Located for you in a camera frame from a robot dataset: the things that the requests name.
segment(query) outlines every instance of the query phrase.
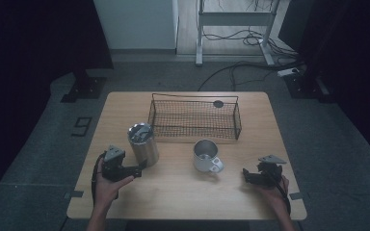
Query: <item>mug handle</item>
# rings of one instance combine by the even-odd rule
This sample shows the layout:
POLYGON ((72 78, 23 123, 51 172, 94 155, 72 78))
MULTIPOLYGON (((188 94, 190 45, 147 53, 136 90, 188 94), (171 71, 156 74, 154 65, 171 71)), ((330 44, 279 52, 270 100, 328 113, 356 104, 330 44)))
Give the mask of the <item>mug handle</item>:
POLYGON ((209 168, 210 171, 218 173, 224 169, 224 163, 218 157, 212 160, 212 164, 213 166, 209 168))

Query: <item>stainless steel canister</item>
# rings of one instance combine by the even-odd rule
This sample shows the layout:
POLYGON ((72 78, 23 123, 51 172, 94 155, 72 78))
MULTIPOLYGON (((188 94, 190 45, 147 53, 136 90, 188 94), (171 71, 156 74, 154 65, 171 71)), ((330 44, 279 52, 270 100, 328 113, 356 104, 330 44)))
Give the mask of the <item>stainless steel canister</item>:
POLYGON ((159 153, 154 139, 154 132, 147 123, 134 124, 128 129, 128 140, 137 158, 138 164, 146 160, 151 167, 158 162, 159 153))

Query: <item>wire basket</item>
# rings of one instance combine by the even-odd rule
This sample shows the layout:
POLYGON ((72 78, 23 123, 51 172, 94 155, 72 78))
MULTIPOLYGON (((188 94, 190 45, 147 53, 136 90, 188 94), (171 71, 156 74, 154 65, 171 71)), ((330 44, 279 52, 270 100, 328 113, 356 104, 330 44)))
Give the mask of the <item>wire basket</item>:
POLYGON ((242 131, 238 96, 152 94, 148 123, 156 138, 238 140, 242 131))

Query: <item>power strip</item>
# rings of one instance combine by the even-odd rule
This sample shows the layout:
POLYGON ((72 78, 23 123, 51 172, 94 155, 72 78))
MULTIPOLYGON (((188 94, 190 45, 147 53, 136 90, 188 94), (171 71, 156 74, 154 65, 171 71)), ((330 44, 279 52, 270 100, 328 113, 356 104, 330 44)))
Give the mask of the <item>power strip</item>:
POLYGON ((287 75, 300 74, 300 71, 297 68, 285 69, 277 72, 278 77, 284 77, 287 75))

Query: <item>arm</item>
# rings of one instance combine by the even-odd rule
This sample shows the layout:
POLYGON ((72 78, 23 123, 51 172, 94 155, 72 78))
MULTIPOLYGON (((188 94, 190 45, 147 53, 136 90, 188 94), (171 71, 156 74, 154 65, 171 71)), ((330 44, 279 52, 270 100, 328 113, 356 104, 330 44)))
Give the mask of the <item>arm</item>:
MULTIPOLYGON (((285 176, 282 176, 280 181, 280 186, 288 193, 288 184, 289 181, 285 176)), ((278 223, 280 225, 280 230, 282 231, 295 231, 293 221, 290 218, 290 215, 287 212, 287 207, 283 201, 283 198, 277 188, 265 189, 260 186, 253 185, 254 188, 260 192, 267 204, 272 208, 275 213, 278 223)))
POLYGON ((107 212, 113 200, 116 198, 119 189, 134 180, 134 176, 128 176, 118 182, 112 182, 104 179, 101 172, 97 173, 95 185, 95 204, 92 208, 92 216, 87 227, 87 231, 105 230, 107 212))

